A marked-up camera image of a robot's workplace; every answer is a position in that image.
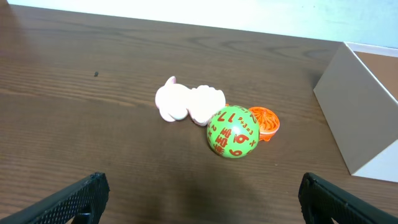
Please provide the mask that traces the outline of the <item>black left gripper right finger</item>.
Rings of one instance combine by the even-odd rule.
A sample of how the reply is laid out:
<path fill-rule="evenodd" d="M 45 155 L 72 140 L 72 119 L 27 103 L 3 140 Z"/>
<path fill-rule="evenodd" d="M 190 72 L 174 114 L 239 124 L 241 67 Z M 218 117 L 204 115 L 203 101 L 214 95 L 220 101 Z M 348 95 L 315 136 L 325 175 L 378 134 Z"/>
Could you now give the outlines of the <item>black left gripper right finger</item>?
<path fill-rule="evenodd" d="M 397 223 L 394 217 L 321 177 L 303 175 L 298 199 L 306 224 Z"/>

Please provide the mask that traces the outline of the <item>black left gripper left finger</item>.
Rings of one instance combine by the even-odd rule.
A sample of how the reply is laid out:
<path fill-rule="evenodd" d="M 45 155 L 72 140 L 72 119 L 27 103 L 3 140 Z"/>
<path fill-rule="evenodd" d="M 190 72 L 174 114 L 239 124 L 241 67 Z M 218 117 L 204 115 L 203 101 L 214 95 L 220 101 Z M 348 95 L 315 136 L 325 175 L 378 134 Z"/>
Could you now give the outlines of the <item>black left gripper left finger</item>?
<path fill-rule="evenodd" d="M 95 172 L 1 219 L 1 224 L 98 223 L 109 200 L 106 175 Z"/>

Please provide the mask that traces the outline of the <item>orange ribbed round toy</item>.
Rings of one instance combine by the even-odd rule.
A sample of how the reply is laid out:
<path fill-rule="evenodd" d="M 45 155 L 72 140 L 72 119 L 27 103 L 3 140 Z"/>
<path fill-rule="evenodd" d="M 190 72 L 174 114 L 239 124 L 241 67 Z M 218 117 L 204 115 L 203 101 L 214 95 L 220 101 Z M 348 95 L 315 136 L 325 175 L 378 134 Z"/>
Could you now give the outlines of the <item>orange ribbed round toy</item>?
<path fill-rule="evenodd" d="M 259 106 L 249 108 L 259 122 L 259 140 L 270 141 L 280 128 L 278 116 L 271 110 Z"/>

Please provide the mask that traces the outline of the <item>green ball with red numbers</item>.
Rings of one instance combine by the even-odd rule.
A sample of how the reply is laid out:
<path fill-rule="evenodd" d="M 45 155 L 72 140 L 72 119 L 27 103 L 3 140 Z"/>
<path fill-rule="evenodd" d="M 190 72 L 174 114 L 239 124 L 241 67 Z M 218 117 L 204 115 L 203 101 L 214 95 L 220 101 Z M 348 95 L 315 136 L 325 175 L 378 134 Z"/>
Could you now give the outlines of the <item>green ball with red numbers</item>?
<path fill-rule="evenodd" d="M 206 136 L 211 149 L 219 156 L 237 159 L 252 152 L 259 142 L 259 123 L 246 108 L 226 106 L 207 124 Z"/>

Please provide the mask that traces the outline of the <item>pink pig toy figure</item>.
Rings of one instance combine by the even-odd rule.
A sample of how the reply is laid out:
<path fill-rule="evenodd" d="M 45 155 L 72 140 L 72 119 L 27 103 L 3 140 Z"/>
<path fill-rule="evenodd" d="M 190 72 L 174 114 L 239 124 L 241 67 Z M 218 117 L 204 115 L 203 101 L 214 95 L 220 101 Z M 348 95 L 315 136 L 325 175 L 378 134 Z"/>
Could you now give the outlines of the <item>pink pig toy figure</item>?
<path fill-rule="evenodd" d="M 157 90 L 155 105 L 167 122 L 189 116 L 195 124 L 206 126 L 211 117 L 226 106 L 226 98 L 221 90 L 208 85 L 188 88 L 172 76 Z"/>

